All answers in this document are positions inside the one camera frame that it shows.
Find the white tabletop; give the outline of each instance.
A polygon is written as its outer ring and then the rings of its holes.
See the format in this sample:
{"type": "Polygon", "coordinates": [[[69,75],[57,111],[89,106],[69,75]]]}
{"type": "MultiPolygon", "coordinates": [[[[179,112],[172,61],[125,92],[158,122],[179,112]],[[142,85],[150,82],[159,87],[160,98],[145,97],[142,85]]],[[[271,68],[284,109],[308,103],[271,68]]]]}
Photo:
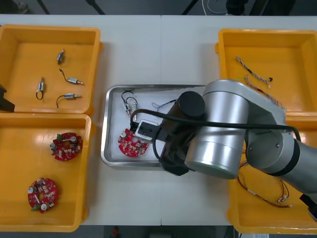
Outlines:
{"type": "Polygon", "coordinates": [[[0,15],[0,24],[92,26],[101,32],[85,225],[228,225],[227,182],[199,173],[115,169],[100,159],[105,93],[114,84],[218,79],[221,28],[317,29],[317,17],[0,15]]]}

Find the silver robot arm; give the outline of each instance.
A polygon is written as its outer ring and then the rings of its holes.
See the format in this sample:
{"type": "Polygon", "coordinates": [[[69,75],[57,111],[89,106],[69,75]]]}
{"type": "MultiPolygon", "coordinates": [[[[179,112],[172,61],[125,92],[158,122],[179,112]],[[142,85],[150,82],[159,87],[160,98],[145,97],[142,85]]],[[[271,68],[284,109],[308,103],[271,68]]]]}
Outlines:
{"type": "MultiPolygon", "coordinates": [[[[282,108],[237,81],[208,84],[203,99],[207,121],[285,125],[282,108]]],[[[294,139],[290,131],[202,127],[185,164],[204,174],[237,178],[244,140],[248,163],[302,192],[301,200],[317,220],[317,149],[294,139]]]]}

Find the electronic component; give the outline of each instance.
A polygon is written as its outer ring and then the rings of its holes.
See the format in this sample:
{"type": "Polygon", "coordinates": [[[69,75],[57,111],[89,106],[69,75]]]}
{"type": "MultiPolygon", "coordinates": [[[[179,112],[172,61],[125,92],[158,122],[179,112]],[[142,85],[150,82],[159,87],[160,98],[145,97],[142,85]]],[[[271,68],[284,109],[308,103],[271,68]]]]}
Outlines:
{"type": "Polygon", "coordinates": [[[73,94],[73,93],[67,93],[67,94],[64,94],[64,95],[60,95],[57,99],[56,99],[56,106],[57,108],[59,108],[58,106],[58,100],[60,98],[64,98],[64,99],[67,99],[67,100],[73,100],[73,99],[76,99],[76,98],[81,98],[82,96],[81,95],[77,95],[77,94],[73,94]]]}
{"type": "Polygon", "coordinates": [[[129,157],[143,155],[149,144],[135,137],[129,129],[125,129],[118,138],[120,151],[129,157]]]}
{"type": "Polygon", "coordinates": [[[60,161],[68,161],[75,158],[82,148],[83,140],[81,136],[77,136],[72,132],[62,135],[58,134],[57,139],[50,144],[51,154],[60,161]]]}
{"type": "Polygon", "coordinates": [[[49,178],[39,178],[28,188],[28,200],[31,211],[45,213],[56,204],[57,199],[57,186],[55,182],[49,178]]]}
{"type": "Polygon", "coordinates": [[[57,56],[57,64],[61,64],[64,59],[64,49],[61,50],[61,52],[57,56]]]}
{"type": "Polygon", "coordinates": [[[69,77],[66,79],[64,71],[59,69],[59,72],[64,76],[66,82],[73,83],[73,84],[84,84],[83,82],[79,81],[77,78],[69,77]]]}
{"type": "Polygon", "coordinates": [[[38,100],[43,99],[43,96],[44,96],[44,77],[41,78],[41,82],[39,83],[39,87],[38,87],[38,90],[36,90],[35,96],[38,100]]]}

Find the wire bundle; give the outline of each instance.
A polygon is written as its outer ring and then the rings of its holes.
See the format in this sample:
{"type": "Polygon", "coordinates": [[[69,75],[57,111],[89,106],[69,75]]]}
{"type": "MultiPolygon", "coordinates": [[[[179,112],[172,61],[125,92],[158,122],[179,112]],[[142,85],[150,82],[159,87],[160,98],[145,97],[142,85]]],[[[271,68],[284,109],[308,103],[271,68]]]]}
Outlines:
{"type": "MultiPolygon", "coordinates": [[[[248,165],[248,162],[247,161],[244,161],[240,164],[240,168],[239,170],[244,167],[244,166],[247,166],[248,165]]],[[[246,183],[245,183],[245,178],[243,176],[242,173],[239,173],[238,175],[238,183],[241,185],[241,187],[244,188],[244,190],[248,191],[249,193],[253,194],[254,196],[260,198],[261,200],[263,200],[264,202],[274,206],[274,207],[279,207],[279,208],[289,208],[289,207],[292,207],[292,205],[281,205],[279,204],[280,202],[284,202],[286,199],[288,199],[289,197],[289,190],[288,190],[288,187],[286,186],[286,184],[282,181],[282,180],[279,180],[281,185],[282,185],[282,195],[281,197],[276,200],[276,202],[272,202],[272,201],[269,201],[268,199],[265,199],[263,198],[262,196],[256,194],[254,191],[251,191],[248,189],[248,187],[246,186],[246,183]]]]}

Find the floor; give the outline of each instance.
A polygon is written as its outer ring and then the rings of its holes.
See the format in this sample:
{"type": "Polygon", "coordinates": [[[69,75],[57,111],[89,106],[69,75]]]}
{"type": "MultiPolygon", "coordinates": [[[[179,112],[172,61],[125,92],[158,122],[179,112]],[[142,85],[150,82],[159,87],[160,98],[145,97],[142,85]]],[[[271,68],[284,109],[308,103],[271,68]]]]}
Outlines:
{"type": "MultiPolygon", "coordinates": [[[[21,0],[28,3],[33,14],[45,14],[35,0],[21,0]]],[[[191,0],[96,0],[99,7],[109,15],[180,15],[191,0]]],[[[255,0],[245,5],[248,15],[255,0]]],[[[43,0],[50,14],[95,15],[98,14],[85,0],[43,0]]],[[[207,15],[208,0],[204,0],[207,15]]],[[[226,0],[210,0],[209,7],[214,12],[226,12],[226,0]]],[[[188,15],[204,15],[201,0],[191,9],[188,15]]],[[[297,0],[290,15],[317,15],[316,0],[297,0]]]]}

